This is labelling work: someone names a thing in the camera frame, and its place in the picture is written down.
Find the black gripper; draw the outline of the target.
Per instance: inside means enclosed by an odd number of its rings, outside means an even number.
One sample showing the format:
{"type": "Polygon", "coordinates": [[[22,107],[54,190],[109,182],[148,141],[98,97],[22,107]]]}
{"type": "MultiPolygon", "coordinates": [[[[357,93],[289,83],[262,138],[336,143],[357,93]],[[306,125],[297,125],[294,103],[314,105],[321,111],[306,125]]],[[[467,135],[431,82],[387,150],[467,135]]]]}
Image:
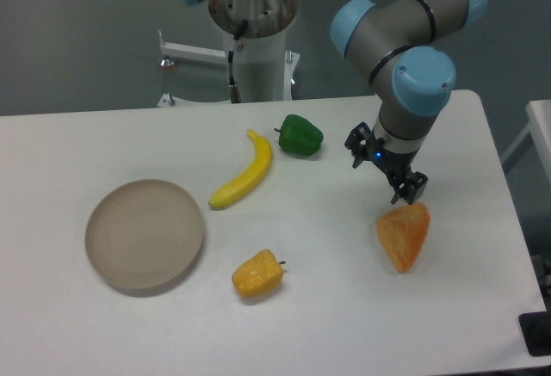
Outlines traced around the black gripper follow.
{"type": "Polygon", "coordinates": [[[393,205],[399,200],[412,205],[423,195],[428,177],[424,173],[411,171],[417,151],[397,153],[388,150],[383,138],[371,136],[371,130],[365,122],[350,131],[344,146],[353,157],[353,169],[365,161],[371,161],[385,174],[393,187],[393,205]]]}

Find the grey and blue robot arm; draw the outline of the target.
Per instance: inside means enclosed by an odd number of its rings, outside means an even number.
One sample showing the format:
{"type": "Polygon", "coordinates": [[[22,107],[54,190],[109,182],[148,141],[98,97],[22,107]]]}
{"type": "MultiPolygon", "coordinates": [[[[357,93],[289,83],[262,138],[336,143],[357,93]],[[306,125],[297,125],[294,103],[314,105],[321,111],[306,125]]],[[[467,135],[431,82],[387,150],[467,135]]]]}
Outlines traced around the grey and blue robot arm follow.
{"type": "MultiPolygon", "coordinates": [[[[231,101],[281,100],[283,39],[298,0],[183,1],[207,3],[225,36],[231,101]]],[[[355,127],[346,148],[355,164],[370,161],[387,177],[395,200],[421,197],[427,177],[412,161],[455,87],[453,61],[432,44],[480,19],[486,7],[487,0],[396,0],[385,7],[352,0],[331,21],[333,45],[381,99],[375,123],[355,127]]]]}

